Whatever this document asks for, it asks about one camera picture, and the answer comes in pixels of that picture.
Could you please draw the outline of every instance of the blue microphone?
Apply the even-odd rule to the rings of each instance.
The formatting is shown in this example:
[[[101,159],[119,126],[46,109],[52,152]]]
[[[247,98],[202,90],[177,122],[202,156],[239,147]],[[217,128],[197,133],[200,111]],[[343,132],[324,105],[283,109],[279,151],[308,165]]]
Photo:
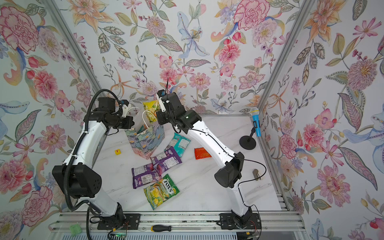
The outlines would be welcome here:
[[[251,116],[253,118],[253,126],[256,129],[256,136],[261,137],[262,133],[260,131],[259,109],[258,108],[251,108]]]

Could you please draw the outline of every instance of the green candy bag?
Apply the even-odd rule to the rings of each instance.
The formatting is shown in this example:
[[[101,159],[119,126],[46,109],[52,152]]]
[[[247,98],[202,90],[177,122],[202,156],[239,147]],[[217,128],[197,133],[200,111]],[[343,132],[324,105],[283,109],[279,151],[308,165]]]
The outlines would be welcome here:
[[[144,188],[145,196],[153,210],[179,192],[168,174],[151,186]]]

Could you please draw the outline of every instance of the red packet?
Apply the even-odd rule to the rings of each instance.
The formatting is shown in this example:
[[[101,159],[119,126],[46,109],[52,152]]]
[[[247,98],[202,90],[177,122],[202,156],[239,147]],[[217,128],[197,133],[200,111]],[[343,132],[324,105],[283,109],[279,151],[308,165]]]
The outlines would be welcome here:
[[[201,158],[207,158],[212,156],[207,152],[207,150],[201,147],[201,148],[195,148],[195,157],[196,159],[201,159]]]

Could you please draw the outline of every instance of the gift bag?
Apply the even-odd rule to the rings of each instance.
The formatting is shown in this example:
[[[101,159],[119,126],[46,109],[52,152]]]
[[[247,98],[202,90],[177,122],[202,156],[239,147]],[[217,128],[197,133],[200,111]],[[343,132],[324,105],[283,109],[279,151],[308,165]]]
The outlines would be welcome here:
[[[159,125],[157,121],[150,123],[144,117],[144,112],[144,109],[142,109],[133,117],[135,124],[131,129],[125,130],[125,134],[128,137],[133,152],[145,159],[149,159],[165,138],[165,133],[163,125]]]

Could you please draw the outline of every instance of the screwdriver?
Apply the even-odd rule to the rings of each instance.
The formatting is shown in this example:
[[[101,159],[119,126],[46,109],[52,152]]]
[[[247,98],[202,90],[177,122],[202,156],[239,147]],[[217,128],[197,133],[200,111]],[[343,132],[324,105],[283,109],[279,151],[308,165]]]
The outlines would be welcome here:
[[[171,231],[171,230],[201,230],[201,228],[190,227],[190,228],[181,228],[181,227],[172,227],[172,226],[164,226],[164,225],[153,225],[151,227],[152,232],[163,232],[163,231]]]

